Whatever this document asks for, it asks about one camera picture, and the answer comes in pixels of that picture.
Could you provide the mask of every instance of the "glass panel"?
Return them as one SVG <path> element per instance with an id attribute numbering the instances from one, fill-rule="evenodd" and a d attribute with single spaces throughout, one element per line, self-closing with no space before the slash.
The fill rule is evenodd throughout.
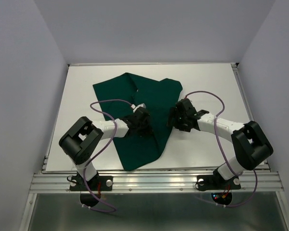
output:
<path id="1" fill-rule="evenodd" d="M 82 208 L 77 194 L 38 196 L 31 231 L 283 231 L 274 192 L 256 193 L 238 208 L 216 207 L 196 199 L 200 194 L 104 195 L 118 211 L 103 214 Z M 210 200 L 210 194 L 202 194 Z M 250 193 L 235 193 L 234 203 Z"/>

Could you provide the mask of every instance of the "green cloth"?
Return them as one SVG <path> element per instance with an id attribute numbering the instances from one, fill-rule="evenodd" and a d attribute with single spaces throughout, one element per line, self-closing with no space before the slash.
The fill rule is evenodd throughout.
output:
<path id="1" fill-rule="evenodd" d="M 178 101 L 182 85 L 179 81 L 163 79 L 152 80 L 125 73 L 111 80 L 93 85 L 98 101 L 110 99 L 127 100 L 135 105 L 145 103 L 150 112 L 150 122 L 154 135 L 140 137 L 114 138 L 114 144 L 124 170 L 135 170 L 157 160 L 163 153 L 172 128 L 166 127 L 169 110 Z M 100 104 L 103 112 L 115 119 L 132 113 L 124 102 Z"/>

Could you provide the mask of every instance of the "purple cable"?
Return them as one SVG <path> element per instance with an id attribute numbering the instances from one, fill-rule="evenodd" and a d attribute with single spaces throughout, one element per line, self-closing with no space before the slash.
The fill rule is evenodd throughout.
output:
<path id="1" fill-rule="evenodd" d="M 112 142 L 112 140 L 113 140 L 114 137 L 115 137 L 115 134 L 116 134 L 117 128 L 118 128 L 117 123 L 115 122 L 115 119 L 114 119 L 110 114 L 108 114 L 108 113 L 106 113 L 106 112 L 99 111 L 99 110 L 93 108 L 93 105 L 94 105 L 94 104 L 97 104 L 97 103 L 105 103 L 105 102 L 113 102 L 113 101 L 121 101 L 121 102 L 128 103 L 130 106 L 132 105 L 130 102 L 128 102 L 128 101 L 126 101 L 126 100 L 120 100 L 120 99 L 102 100 L 102 101 L 97 101 L 97 102 L 94 102 L 94 103 L 91 103 L 91 104 L 90 104 L 90 108 L 91 108 L 92 110 L 94 110 L 94 111 L 96 111 L 96 112 L 99 112 L 99 113 L 102 113 L 103 115 L 108 116 L 108 117 L 114 122 L 114 124 L 115 124 L 115 129 L 114 129 L 114 133 L 111 135 L 111 137 L 110 137 L 109 141 L 107 142 L 107 144 L 106 144 L 95 156 L 93 156 L 93 157 L 88 161 L 88 163 L 86 164 L 85 169 L 84 169 L 84 171 L 83 171 L 84 183 L 85 183 L 86 188 L 87 188 L 87 190 L 89 191 L 89 193 L 90 193 L 97 201 L 99 201 L 99 202 L 103 203 L 104 205 L 112 208 L 112 210 L 102 210 L 102 209 L 97 209 L 97 208 L 91 208 L 91 207 L 88 207 L 88 206 L 86 206 L 86 205 L 83 205 L 83 206 L 86 207 L 86 208 L 88 208 L 88 209 L 90 209 L 90 210 L 97 211 L 97 212 L 103 212 L 103 213 L 113 213 L 113 212 L 116 212 L 117 209 L 116 209 L 116 207 L 114 207 L 113 205 L 111 205 L 111 204 L 109 204 L 109 203 L 101 200 L 100 198 L 98 198 L 98 197 L 92 192 L 92 190 L 91 190 L 90 187 L 88 186 L 88 183 L 87 183 L 87 180 L 86 180 L 86 169 L 87 169 L 87 166 L 88 166 L 99 154 L 101 154 L 101 153 L 110 145 L 110 143 Z"/>
<path id="2" fill-rule="evenodd" d="M 191 93 L 188 93 L 188 94 L 185 96 L 185 98 L 187 98 L 189 95 L 194 94 L 194 93 L 206 93 L 206 94 L 212 95 L 212 96 L 214 96 L 215 98 L 217 98 L 217 99 L 222 103 L 223 108 L 222 108 L 222 110 L 221 110 L 219 113 L 216 114 L 215 119 L 214 119 L 214 132 L 215 132 L 215 137 L 216 137 L 216 141 L 217 141 L 217 143 L 218 143 L 218 146 L 219 146 L 219 148 L 220 148 L 220 150 L 221 150 L 221 153 L 222 153 L 222 155 L 223 155 L 223 158 L 224 158 L 224 160 L 225 160 L 225 162 L 226 162 L 229 170 L 232 172 L 232 174 L 234 174 L 235 176 L 238 176 L 238 174 L 235 173 L 235 172 L 233 171 L 233 169 L 231 168 L 231 166 L 230 166 L 230 164 L 229 164 L 229 162 L 228 162 L 228 160 L 227 160 L 226 154 L 225 154 L 225 152 L 224 152 L 224 150 L 223 150 L 223 147 L 222 147 L 220 138 L 219 138 L 219 136 L 218 136 L 217 117 L 218 117 L 221 113 L 224 112 L 224 110 L 225 110 L 225 103 L 223 102 L 223 100 L 222 100 L 220 97 L 218 97 L 218 96 L 215 95 L 214 93 L 209 92 L 209 91 L 206 91 L 206 90 L 193 91 L 193 92 L 191 92 Z M 254 170 L 254 174 L 255 174 L 255 178 L 256 178 L 255 181 L 256 181 L 256 182 L 255 182 L 255 188 L 254 188 L 254 191 L 252 192 L 252 195 L 251 195 L 246 201 L 244 201 L 244 202 L 242 202 L 242 203 L 239 203 L 239 204 L 237 204 L 237 205 L 227 205 L 226 207 L 238 207 L 238 206 L 244 205 L 244 204 L 246 204 L 248 201 L 250 201 L 250 200 L 254 197 L 254 195 L 255 195 L 255 193 L 256 193 L 256 190 L 257 190 L 257 186 L 258 186 L 258 177 L 257 177 L 257 173 L 256 173 L 255 170 Z"/>

